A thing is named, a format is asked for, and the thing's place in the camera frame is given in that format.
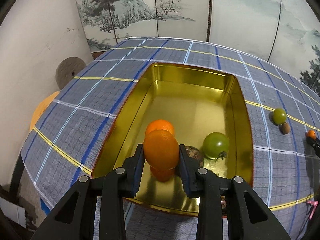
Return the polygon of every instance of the blue stripe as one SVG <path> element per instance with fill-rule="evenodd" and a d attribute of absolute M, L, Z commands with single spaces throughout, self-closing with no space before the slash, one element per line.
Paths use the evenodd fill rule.
<path fill-rule="evenodd" d="M 156 56 L 156 54 L 160 51 L 160 49 L 161 49 L 164 45 L 167 44 L 168 41 L 169 41 L 169 40 L 167 40 L 164 44 L 162 44 L 162 46 L 161 46 L 159 49 L 156 50 L 156 52 L 151 56 L 151 58 L 148 59 L 148 60 L 145 62 L 145 64 L 143 65 L 143 67 L 136 73 L 136 75 L 134 76 L 133 79 L 138 79 L 140 73 L 141 73 L 141 72 L 144 70 L 144 68 L 148 65 L 149 61 L 152 60 L 152 59 Z M 122 99 L 123 99 L 124 96 L 127 94 L 127 92 L 129 91 L 129 89 L 132 87 L 133 84 L 134 84 L 134 82 L 131 81 L 131 82 L 129 83 L 129 85 L 126 87 L 126 89 L 122 92 L 121 96 L 118 98 L 118 100 L 114 103 L 113 107 L 111 108 L 111 110 L 110 110 L 110 113 L 111 113 L 111 114 L 113 114 L 114 111 L 117 109 L 117 107 L 118 107 L 119 104 L 121 103 Z M 92 141 L 90 142 L 87 150 L 85 151 L 85 153 L 84 153 L 84 155 L 83 155 L 83 157 L 82 157 L 82 159 L 81 159 L 81 163 L 85 163 L 85 161 L 87 160 L 87 158 L 88 158 L 88 156 L 89 156 L 89 154 L 90 154 L 90 152 L 91 152 L 94 144 L 95 144 L 96 141 L 98 140 L 98 137 L 99 137 L 102 129 L 104 128 L 104 126 L 105 126 L 106 123 L 108 122 L 108 120 L 109 120 L 109 118 L 106 117 L 106 118 L 102 121 L 102 123 L 101 123 L 101 125 L 99 126 L 98 130 L 96 131 L 96 133 L 95 133 Z M 78 167 L 77 170 L 76 170 L 76 172 L 75 172 L 75 174 L 74 174 L 74 176 L 73 176 L 73 179 L 72 179 L 72 181 L 71 181 L 70 187 L 71 187 L 71 186 L 76 182 L 76 180 L 78 179 L 79 174 L 80 174 L 80 171 L 81 171 L 81 169 L 80 169 L 80 167 Z"/>
<path fill-rule="evenodd" d="M 48 206 L 45 204 L 45 202 L 42 200 L 42 198 L 40 198 L 40 206 L 41 209 L 43 210 L 43 212 L 48 215 L 50 213 L 50 209 L 48 208 Z"/>
<path fill-rule="evenodd" d="M 298 91 L 299 91 L 299 93 L 300 93 L 300 95 L 301 95 L 301 97 L 302 97 L 302 99 L 303 99 L 303 102 L 304 102 L 304 103 L 305 103 L 305 105 L 307 106 L 307 109 L 308 109 L 309 114 L 310 114 L 310 116 L 311 116 L 311 120 L 312 120 L 312 122 L 313 122 L 314 126 L 316 127 L 316 123 L 315 123 L 315 121 L 313 120 L 313 117 L 312 117 L 312 114 L 311 114 L 311 112 L 310 112 L 310 109 L 309 109 L 309 107 L 308 107 L 308 105 L 307 105 L 306 101 L 304 100 L 303 95 L 301 94 L 301 92 L 300 92 L 300 90 L 299 90 L 299 89 L 298 89 Z"/>
<path fill-rule="evenodd" d="M 184 57 L 184 60 L 183 60 L 183 64 L 187 63 L 187 61 L 188 61 L 188 58 L 189 58 L 189 54 L 190 54 L 190 50 L 191 50 L 192 45 L 193 45 L 193 41 L 190 42 L 188 51 L 187 51 L 186 56 Z"/>
<path fill-rule="evenodd" d="M 128 41 L 128 40 L 125 40 L 125 41 L 123 41 L 122 43 L 118 43 L 117 46 L 115 46 L 114 48 L 119 47 L 120 45 L 124 44 L 126 41 Z M 111 52 L 113 52 L 114 50 L 115 50 L 115 49 L 112 49 L 111 51 L 109 51 L 108 53 L 106 53 L 101 59 L 103 59 L 103 58 L 105 58 L 106 56 L 108 56 L 108 55 L 109 55 Z M 92 69 L 97 63 L 98 63 L 98 61 L 97 61 L 96 63 L 94 63 L 91 67 L 89 67 L 89 68 L 87 69 L 87 71 L 85 71 L 85 72 L 81 75 L 81 77 L 83 77 L 83 76 L 84 76 L 90 69 Z M 62 95 L 62 97 L 61 97 L 59 100 L 61 100 L 61 99 L 69 92 L 69 90 L 70 90 L 79 80 L 80 80 L 80 79 L 76 79 L 76 81 L 67 89 L 67 91 Z M 43 127 L 45 121 L 47 120 L 47 118 L 49 117 L 49 115 L 52 113 L 52 111 L 55 109 L 55 107 L 56 107 L 57 105 L 58 105 L 58 103 L 56 103 L 56 104 L 53 106 L 53 108 L 50 110 L 50 112 L 48 113 L 48 115 L 45 117 L 45 119 L 44 119 L 43 122 L 41 123 L 41 125 L 40 125 L 40 127 L 39 127 L 38 130 L 41 130 L 41 128 Z M 31 146 L 32 146 L 33 142 L 34 142 L 35 139 L 36 139 L 37 134 L 38 134 L 38 133 L 36 133 L 35 136 L 34 136 L 34 138 L 32 139 L 31 144 L 30 144 L 30 146 L 29 146 L 29 148 L 28 148 L 28 150 L 27 150 L 26 156 L 24 157 L 24 160 L 23 160 L 23 161 L 26 161 L 26 158 L 27 158 L 27 156 L 28 156 L 28 153 L 29 153 L 29 151 L 30 151 L 30 149 L 31 149 Z"/>
<path fill-rule="evenodd" d="M 302 94 L 301 94 L 301 92 L 300 92 L 300 90 L 298 89 L 298 91 L 299 91 L 299 93 L 300 93 L 300 95 L 301 95 L 301 97 L 302 97 L 302 99 L 303 99 L 303 102 L 307 105 L 307 103 L 306 103 L 306 101 L 304 100 L 304 98 L 303 98 L 303 96 L 302 96 Z M 312 117 L 312 115 L 311 115 L 311 112 L 310 112 L 310 110 L 309 110 L 309 107 L 307 107 L 307 109 L 308 109 L 308 111 L 309 111 L 309 114 L 310 114 L 310 116 L 311 116 L 311 119 L 312 119 L 312 121 L 313 121 L 313 124 L 314 124 L 314 126 L 316 127 L 316 123 L 315 123 L 315 121 L 313 120 L 313 117 Z M 297 156 L 297 163 L 298 163 L 298 174 L 299 174 L 299 158 L 298 158 L 298 156 Z M 297 193 L 297 200 L 299 199 L 299 183 L 298 183 L 298 193 Z M 291 221 L 291 225 L 290 225 L 290 229 L 289 229 L 289 234 L 291 233 L 291 230 L 292 230 L 292 227 L 293 227 L 293 223 L 294 223 L 294 218 L 295 218 L 295 215 L 296 215 L 296 210 L 297 210 L 297 204 L 295 204 L 295 206 L 294 206 L 294 211 L 293 211 L 293 217 L 292 217 L 292 221 Z"/>
<path fill-rule="evenodd" d="M 75 114 L 75 112 L 77 111 L 78 106 L 80 106 L 85 100 L 86 98 L 89 96 L 89 94 L 98 86 L 98 84 L 101 82 L 101 80 L 106 77 L 124 58 L 126 58 L 130 53 L 132 53 L 138 46 L 140 46 L 142 43 L 144 43 L 147 39 L 145 39 L 143 42 L 141 42 L 139 45 L 137 45 L 134 49 L 132 49 L 130 52 L 128 52 L 120 61 L 118 61 L 116 64 L 113 65 L 112 68 L 110 68 L 96 83 L 95 85 L 87 92 L 87 94 L 81 99 L 81 101 L 78 103 L 77 107 L 72 111 L 72 113 L 70 114 L 70 116 L 67 118 L 67 120 L 65 121 L 65 123 L 63 124 L 63 126 L 61 127 L 60 131 L 58 132 L 56 138 L 54 139 L 54 141 L 52 142 L 54 145 L 56 143 L 56 141 L 58 140 L 59 136 L 61 135 L 62 131 L 64 130 L 64 128 L 66 127 L 66 125 L 68 124 L 68 122 L 70 121 L 70 119 L 72 118 L 72 116 Z M 38 174 L 36 176 L 35 179 L 35 183 L 37 182 L 37 180 L 39 179 L 40 173 L 45 165 L 45 163 L 47 162 L 47 159 L 49 157 L 49 154 L 52 151 L 52 146 L 50 146 L 50 149 L 48 150 L 46 157 L 44 158 L 44 161 L 38 171 Z"/>
<path fill-rule="evenodd" d="M 260 62 L 260 60 L 259 60 L 259 59 L 257 59 L 257 60 L 259 61 L 260 66 L 263 68 L 263 70 L 266 71 L 265 68 L 264 68 L 264 66 L 263 66 L 262 63 Z M 276 85 L 274 84 L 273 80 L 271 79 L 269 73 L 268 73 L 268 72 L 266 72 L 266 73 L 267 73 L 268 78 L 270 79 L 271 83 L 273 84 L 273 86 L 274 86 L 275 88 L 277 88 Z M 282 107 L 284 108 L 284 110 L 285 110 L 286 113 L 287 113 L 288 111 L 287 111 L 287 109 L 285 108 L 285 105 L 284 105 L 284 103 L 283 103 L 283 101 L 282 101 L 282 98 L 281 98 L 281 96 L 280 96 L 279 91 L 276 90 L 276 92 L 277 92 L 278 97 L 279 97 L 279 99 L 280 99 L 280 101 L 281 101 Z M 295 136 L 294 136 L 294 132 L 293 132 L 293 127 L 292 127 L 290 118 L 288 118 L 288 122 L 289 122 L 289 125 L 290 125 L 291 130 L 292 130 L 292 137 L 293 137 L 294 149 L 295 149 L 296 152 L 298 152 L 298 147 L 297 147 L 297 143 L 296 143 L 296 140 L 295 140 Z M 298 200 L 298 199 L 299 199 L 299 190 L 300 190 L 300 171 L 299 171 L 299 157 L 298 157 L 297 155 L 296 155 L 296 159 L 297 159 L 297 169 L 298 169 L 298 170 L 297 170 L 297 177 L 298 177 L 298 182 L 297 182 L 297 200 Z M 292 229 L 293 220 L 294 220 L 294 215 L 295 215 L 295 212 L 296 212 L 296 207 L 297 207 L 297 205 L 295 205 L 295 207 L 294 207 L 293 219 L 292 219 L 292 223 L 291 223 L 291 225 L 290 225 L 289 234 L 290 234 L 291 229 Z"/>
<path fill-rule="evenodd" d="M 216 49 L 216 55 L 217 55 L 217 63 L 218 63 L 218 70 L 221 70 L 221 65 L 220 65 L 220 59 L 219 59 L 219 54 L 218 54 L 218 48 L 217 46 L 214 46 Z"/>
<path fill-rule="evenodd" d="M 271 191 L 272 191 L 272 179 L 273 179 L 273 163 L 272 163 L 272 155 L 271 155 L 271 151 L 270 151 L 270 148 L 271 148 L 271 143 L 270 143 L 270 137 L 269 137 L 269 128 L 268 128 L 268 124 L 267 124 L 267 120 L 266 120 L 266 116 L 265 116 L 265 113 L 264 113 L 264 110 L 262 109 L 261 105 L 262 105 L 262 102 L 260 100 L 260 96 L 259 96 L 259 93 L 257 91 L 257 88 L 254 84 L 254 81 L 252 79 L 252 76 L 250 74 L 250 71 L 249 69 L 247 68 L 245 62 L 243 61 L 243 58 L 241 57 L 241 54 L 239 53 L 238 51 L 238 55 L 242 61 L 242 64 L 244 65 L 244 68 L 251 80 L 251 83 L 252 83 L 252 87 L 253 87 L 253 90 L 256 94 L 256 97 L 257 97 L 257 100 L 260 104 L 260 110 L 261 110 L 261 115 L 262 115 L 262 119 L 263 119 L 263 123 L 264 123 L 264 127 L 265 127 L 265 132 L 266 132 L 266 137 L 267 137 L 267 144 L 268 144 L 268 158 L 269 158 L 269 185 L 268 185 L 268 197 L 267 197 L 267 206 L 270 206 L 270 200 L 271 200 Z"/>

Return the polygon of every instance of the orange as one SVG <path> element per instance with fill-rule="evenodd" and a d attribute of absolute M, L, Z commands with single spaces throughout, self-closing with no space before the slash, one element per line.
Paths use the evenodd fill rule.
<path fill-rule="evenodd" d="M 172 133 L 172 135 L 174 135 L 173 125 L 166 120 L 159 119 L 152 121 L 150 124 L 148 124 L 145 135 L 154 130 L 167 130 L 168 132 Z"/>
<path fill-rule="evenodd" d="M 174 175 L 174 169 L 161 171 L 150 166 L 150 171 L 152 175 L 155 176 L 155 178 L 160 182 L 166 182 Z"/>
<path fill-rule="evenodd" d="M 30 123 L 30 132 L 32 131 L 33 127 L 36 125 L 36 122 L 39 120 L 40 116 L 44 113 L 44 111 L 47 109 L 47 107 L 50 105 L 50 103 L 55 99 L 55 97 L 60 92 L 54 92 L 52 95 L 48 96 L 46 99 L 44 99 L 35 109 L 32 115 L 31 123 Z"/>
<path fill-rule="evenodd" d="M 167 130 L 154 130 L 143 141 L 143 153 L 146 161 L 157 170 L 170 170 L 179 161 L 179 145 Z"/>
<path fill-rule="evenodd" d="M 311 137 L 313 140 L 316 140 L 316 132 L 313 130 L 309 130 L 307 133 L 307 137 Z"/>

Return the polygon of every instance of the tangerine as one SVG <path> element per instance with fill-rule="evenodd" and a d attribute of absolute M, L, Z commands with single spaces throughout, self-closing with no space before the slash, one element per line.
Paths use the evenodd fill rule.
<path fill-rule="evenodd" d="M 311 137 L 313 140 L 316 140 L 316 132 L 313 130 L 309 130 L 307 133 L 307 137 Z"/>
<path fill-rule="evenodd" d="M 146 161 L 157 170 L 170 170 L 179 162 L 179 145 L 167 130 L 154 130 L 143 141 Z"/>
<path fill-rule="evenodd" d="M 173 175 L 174 175 L 174 169 L 170 170 L 156 170 L 152 166 L 150 166 L 150 171 L 155 178 L 160 182 L 166 182 L 168 181 Z"/>
<path fill-rule="evenodd" d="M 173 125 L 166 120 L 158 119 L 148 124 L 145 136 L 154 130 L 167 130 L 168 132 L 172 133 L 172 135 L 174 135 Z"/>

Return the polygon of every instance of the mountain painting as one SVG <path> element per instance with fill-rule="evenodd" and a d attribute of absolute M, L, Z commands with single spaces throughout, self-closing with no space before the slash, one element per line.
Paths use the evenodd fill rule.
<path fill-rule="evenodd" d="M 157 36 L 156 12 L 143 0 L 76 0 L 92 52 L 105 50 L 122 39 Z"/>
<path fill-rule="evenodd" d="M 187 0 L 76 0 L 79 16 L 92 52 L 109 49 L 132 36 L 169 36 L 184 38 L 182 22 Z M 164 27 L 158 33 L 157 22 Z"/>
<path fill-rule="evenodd" d="M 313 71 L 319 32 L 305 0 L 213 0 L 210 42 L 260 57 L 296 78 Z"/>

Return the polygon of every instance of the pine tree painting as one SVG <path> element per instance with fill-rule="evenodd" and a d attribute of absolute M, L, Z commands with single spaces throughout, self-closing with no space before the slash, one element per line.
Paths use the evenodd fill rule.
<path fill-rule="evenodd" d="M 310 87 L 314 92 L 320 95 L 320 51 L 316 45 L 312 46 L 312 49 L 317 56 L 315 60 L 310 61 L 310 69 L 312 71 L 301 71 L 300 74 L 302 77 L 300 80 Z"/>
<path fill-rule="evenodd" d="M 92 10 L 91 16 L 101 16 L 103 10 L 111 11 L 115 10 L 114 2 L 119 0 L 92 0 L 92 4 L 94 5 L 94 9 Z"/>

